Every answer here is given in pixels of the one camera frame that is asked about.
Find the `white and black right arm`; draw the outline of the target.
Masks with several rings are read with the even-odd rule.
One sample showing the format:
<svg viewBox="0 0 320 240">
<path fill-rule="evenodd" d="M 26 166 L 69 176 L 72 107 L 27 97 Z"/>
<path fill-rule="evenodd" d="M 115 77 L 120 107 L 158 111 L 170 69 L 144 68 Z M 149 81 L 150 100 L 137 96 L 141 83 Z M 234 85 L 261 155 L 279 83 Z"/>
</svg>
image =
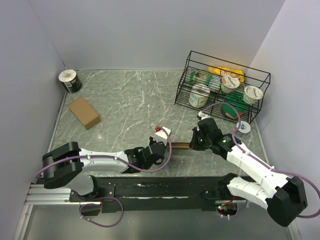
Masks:
<svg viewBox="0 0 320 240">
<path fill-rule="evenodd" d="M 297 177 L 272 170 L 233 134 L 223 134 L 215 120 L 200 113 L 189 144 L 195 151 L 211 150 L 215 155 L 243 170 L 252 182 L 229 173 L 220 181 L 223 199 L 244 198 L 265 209 L 280 226 L 287 227 L 308 206 L 305 186 Z"/>
</svg>

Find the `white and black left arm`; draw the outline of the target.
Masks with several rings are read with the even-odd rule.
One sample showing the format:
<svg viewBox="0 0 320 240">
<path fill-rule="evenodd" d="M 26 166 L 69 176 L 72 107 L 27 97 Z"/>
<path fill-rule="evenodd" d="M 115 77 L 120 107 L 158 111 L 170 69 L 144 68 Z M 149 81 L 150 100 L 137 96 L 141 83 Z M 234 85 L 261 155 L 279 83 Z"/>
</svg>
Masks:
<svg viewBox="0 0 320 240">
<path fill-rule="evenodd" d="M 167 137 L 151 136 L 147 147 L 135 147 L 120 152 L 97 152 L 80 148 L 71 141 L 42 156 L 45 189 L 62 187 L 75 190 L 87 201 L 94 201 L 99 188 L 88 172 L 107 171 L 134 174 L 160 165 L 165 158 Z"/>
</svg>

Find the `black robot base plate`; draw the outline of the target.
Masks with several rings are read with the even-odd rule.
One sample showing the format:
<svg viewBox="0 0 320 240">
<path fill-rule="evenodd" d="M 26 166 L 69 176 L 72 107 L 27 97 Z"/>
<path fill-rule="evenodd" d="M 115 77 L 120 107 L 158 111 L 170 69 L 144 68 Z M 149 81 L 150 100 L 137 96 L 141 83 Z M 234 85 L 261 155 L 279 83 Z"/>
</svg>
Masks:
<svg viewBox="0 0 320 240">
<path fill-rule="evenodd" d="M 98 177 L 98 191 L 79 197 L 72 191 L 72 203 L 97 203 L 102 213 L 117 211 L 202 210 L 215 211 L 219 203 L 241 201 L 233 197 L 226 176 L 193 177 Z"/>
</svg>

